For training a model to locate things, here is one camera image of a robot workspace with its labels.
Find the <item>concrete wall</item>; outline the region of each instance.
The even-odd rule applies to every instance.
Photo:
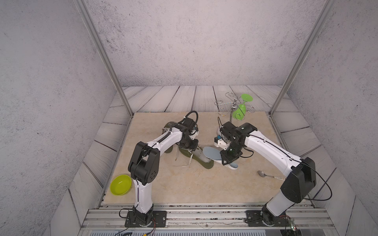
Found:
[[[42,235],[115,94],[72,0],[0,3],[0,234]]]
[[[378,222],[378,2],[339,0],[289,96]]]
[[[122,86],[280,85],[325,0],[85,0]]]

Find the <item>metal pole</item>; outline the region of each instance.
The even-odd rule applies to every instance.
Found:
[[[119,84],[117,75],[116,75],[116,73],[113,69],[112,64],[110,63],[108,55],[105,52],[104,46],[101,43],[101,40],[98,36],[98,33],[96,31],[96,28],[93,24],[92,19],[89,16],[89,12],[88,12],[88,9],[85,6],[84,1],[83,0],[74,0],[74,2],[76,3],[76,6],[77,6],[77,9],[80,12],[81,18],[83,19],[84,24],[87,27],[88,32],[89,32],[94,44],[96,45],[97,51],[100,54],[102,62],[104,63],[106,70],[109,73],[110,79],[112,80],[114,87],[116,88],[116,90],[117,90],[117,92],[118,92],[118,94],[121,98],[122,103],[125,105],[128,113],[131,115],[131,117],[133,117],[134,113],[131,110],[131,107],[129,105],[129,102],[126,99],[126,96],[123,92],[121,85]]]
[[[295,61],[293,68],[291,69],[289,75],[287,76],[285,82],[283,83],[281,91],[279,92],[277,99],[272,106],[272,109],[269,111],[270,116],[273,116],[278,106],[280,105],[281,100],[284,98],[286,92],[288,91],[301,65],[306,59],[306,56],[308,55],[311,49],[311,46],[314,44],[316,38],[318,37],[321,29],[324,26],[324,23],[327,21],[328,16],[331,14],[334,3],[335,3],[335,0],[327,0],[327,2],[325,3],[323,10],[321,11],[316,23],[314,24],[310,34],[308,35],[307,40],[301,52],[299,53],[299,56],[297,60]]]

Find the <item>dark green shoe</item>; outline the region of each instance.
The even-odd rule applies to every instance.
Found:
[[[192,153],[190,153],[188,150],[182,149],[180,147],[178,147],[178,149],[180,150],[182,154],[184,154],[184,156],[187,156],[190,158],[190,156],[192,155]],[[206,169],[211,169],[214,166],[214,161],[207,158],[203,154],[202,147],[200,146],[197,146],[197,148],[193,151],[192,159],[198,161]]]

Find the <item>wooden floor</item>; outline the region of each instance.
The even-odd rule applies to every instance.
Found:
[[[277,85],[232,85],[232,86],[150,86],[123,88],[133,112],[181,112],[196,110],[218,111],[216,100],[229,102],[225,93],[231,92],[240,97],[250,94],[249,102],[256,111],[269,111],[277,98],[280,87]],[[110,107],[122,106],[119,95],[114,97]],[[280,112],[298,112],[286,95],[279,106]]]
[[[214,102],[216,100],[228,101],[225,97],[226,92],[235,93],[237,96],[243,93],[250,94],[253,97],[250,105],[256,111],[268,112],[277,98],[280,86],[134,86],[123,88],[123,90],[133,112],[218,111],[220,107]],[[317,207],[327,209],[337,229],[337,232],[333,231],[334,234],[330,235],[337,235],[337,233],[352,235],[351,232],[370,228],[373,231],[377,230],[373,226],[363,228],[359,226],[359,216],[368,215],[367,211],[287,95],[273,118],[288,150],[295,155],[313,159],[317,171],[333,189],[331,200],[314,201]],[[48,230],[56,231],[53,229],[56,228],[54,222],[66,222],[71,225],[66,216],[76,215],[77,220],[82,224],[88,209],[97,206],[129,121],[130,115],[119,95],[116,94],[82,166],[65,195],[67,197],[61,201]],[[310,197],[315,199],[329,197],[328,188],[318,176],[317,183],[310,192]],[[370,217],[365,223],[369,226],[375,225]],[[72,229],[76,230],[77,227],[80,226],[72,226]]]

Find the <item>shoe insole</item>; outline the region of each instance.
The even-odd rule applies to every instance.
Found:
[[[213,147],[204,147],[202,151],[207,158],[222,163],[222,157],[218,149]],[[238,168],[238,165],[236,163],[230,163],[229,165],[233,168]]]

